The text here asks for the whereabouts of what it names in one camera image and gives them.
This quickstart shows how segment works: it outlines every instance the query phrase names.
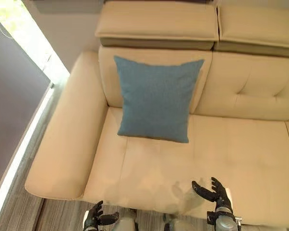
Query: sofa backrest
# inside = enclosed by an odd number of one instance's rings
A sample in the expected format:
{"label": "sofa backrest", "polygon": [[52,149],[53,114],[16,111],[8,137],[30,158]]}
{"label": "sofa backrest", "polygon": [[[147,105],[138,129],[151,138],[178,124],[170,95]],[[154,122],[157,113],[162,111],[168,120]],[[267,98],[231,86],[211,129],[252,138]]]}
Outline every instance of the sofa backrest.
{"label": "sofa backrest", "polygon": [[117,66],[114,55],[129,60],[154,65],[178,65],[190,61],[204,59],[205,62],[198,75],[194,95],[190,104],[190,113],[193,113],[198,105],[208,71],[212,61],[211,51],[183,51],[183,50],[158,50],[158,49],[132,49],[100,47],[99,62],[101,69],[102,85],[109,106],[122,107],[123,98]]}
{"label": "sofa backrest", "polygon": [[288,121],[289,58],[213,52],[195,113]]}
{"label": "sofa backrest", "polygon": [[112,107],[123,105],[114,55],[155,65],[204,59],[191,100],[191,114],[289,121],[289,58],[100,47],[102,84]]}

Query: blue pillow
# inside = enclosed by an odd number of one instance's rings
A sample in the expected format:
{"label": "blue pillow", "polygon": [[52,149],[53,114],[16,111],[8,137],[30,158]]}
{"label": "blue pillow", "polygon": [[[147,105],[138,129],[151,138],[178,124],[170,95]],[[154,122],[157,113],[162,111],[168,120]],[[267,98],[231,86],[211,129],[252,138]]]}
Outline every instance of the blue pillow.
{"label": "blue pillow", "polygon": [[118,135],[188,143],[189,104],[204,60],[162,66],[114,59],[123,96]]}

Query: floor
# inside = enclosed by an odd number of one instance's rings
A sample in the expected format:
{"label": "floor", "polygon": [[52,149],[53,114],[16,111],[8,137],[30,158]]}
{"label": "floor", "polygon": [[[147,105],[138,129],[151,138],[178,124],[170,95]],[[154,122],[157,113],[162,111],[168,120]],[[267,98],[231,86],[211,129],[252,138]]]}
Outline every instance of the floor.
{"label": "floor", "polygon": [[[42,199],[30,195],[24,189],[26,176],[63,86],[64,83],[56,86],[50,103],[44,111],[29,143],[0,213],[0,231],[81,231],[83,215],[86,210],[92,207],[92,204],[81,201]],[[119,211],[122,214],[125,209],[116,206],[104,206],[103,210],[104,214],[115,211]],[[203,219],[184,216],[181,219],[191,222],[198,231],[214,230]],[[139,224],[139,231],[164,230],[161,213],[137,211],[136,222]],[[102,227],[101,230],[109,231],[112,227]],[[243,226],[242,231],[289,231],[289,229]]]}

